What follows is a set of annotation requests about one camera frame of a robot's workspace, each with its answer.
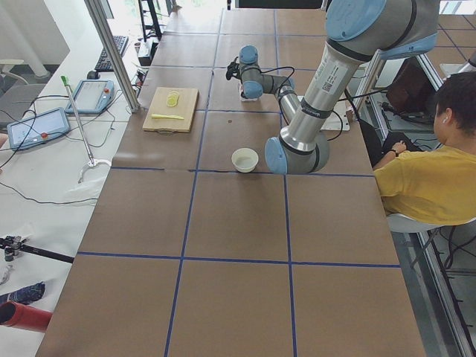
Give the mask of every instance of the keyboard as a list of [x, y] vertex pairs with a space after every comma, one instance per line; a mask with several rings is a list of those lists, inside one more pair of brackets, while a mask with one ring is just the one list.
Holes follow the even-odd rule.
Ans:
[[[114, 42], [116, 44], [116, 48], [119, 51], [119, 54], [123, 56], [124, 52], [126, 51], [129, 37], [127, 36], [113, 36], [113, 37], [114, 37]], [[96, 67], [94, 67], [94, 69], [95, 71], [98, 71], [98, 72], [114, 71], [114, 69], [112, 69], [111, 60], [109, 59], [105, 49], [103, 49], [103, 51], [101, 52], [101, 55], [99, 56], [99, 59], [97, 60], [97, 63], [96, 63]]]

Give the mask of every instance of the blue tablet device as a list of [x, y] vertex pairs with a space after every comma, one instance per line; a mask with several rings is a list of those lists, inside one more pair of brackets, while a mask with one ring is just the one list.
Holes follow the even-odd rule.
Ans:
[[[111, 80], [81, 80], [73, 93], [77, 112], [84, 115], [97, 115], [111, 103], [114, 97], [114, 82]], [[69, 103], [66, 114], [74, 114]]]
[[47, 143], [69, 131], [69, 122], [63, 108], [56, 108], [7, 125], [12, 150], [30, 149]]

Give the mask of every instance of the white cup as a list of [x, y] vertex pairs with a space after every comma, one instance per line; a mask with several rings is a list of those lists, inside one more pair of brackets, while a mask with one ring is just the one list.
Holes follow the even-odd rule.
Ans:
[[231, 162], [241, 173], [249, 173], [258, 164], [258, 154], [253, 149], [242, 147], [231, 155]]

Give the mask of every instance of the blue joint cap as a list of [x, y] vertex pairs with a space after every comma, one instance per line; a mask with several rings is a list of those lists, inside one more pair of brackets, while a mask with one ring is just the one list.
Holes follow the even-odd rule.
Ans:
[[239, 62], [250, 65], [258, 62], [258, 50], [252, 45], [247, 45], [239, 50]]
[[383, 60], [396, 60], [398, 58], [408, 58], [424, 54], [430, 51], [437, 44], [437, 33], [433, 33], [418, 41], [407, 43], [406, 45], [392, 48], [391, 50], [381, 52], [380, 57]]
[[248, 99], [259, 98], [263, 95], [263, 86], [254, 80], [247, 80], [243, 83], [243, 93]]
[[269, 138], [265, 145], [266, 164], [272, 173], [285, 175], [288, 173], [288, 160], [283, 145], [278, 138]]
[[364, 33], [382, 14], [387, 0], [333, 1], [327, 11], [326, 32], [336, 42]]

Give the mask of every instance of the computer mouse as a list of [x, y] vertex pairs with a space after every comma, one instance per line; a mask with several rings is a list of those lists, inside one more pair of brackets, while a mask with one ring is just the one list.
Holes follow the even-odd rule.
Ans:
[[89, 71], [89, 72], [88, 72], [87, 78], [88, 78], [89, 80], [98, 80], [99, 77], [101, 77], [101, 76], [99, 75], [99, 72], [98, 72], [98, 71]]

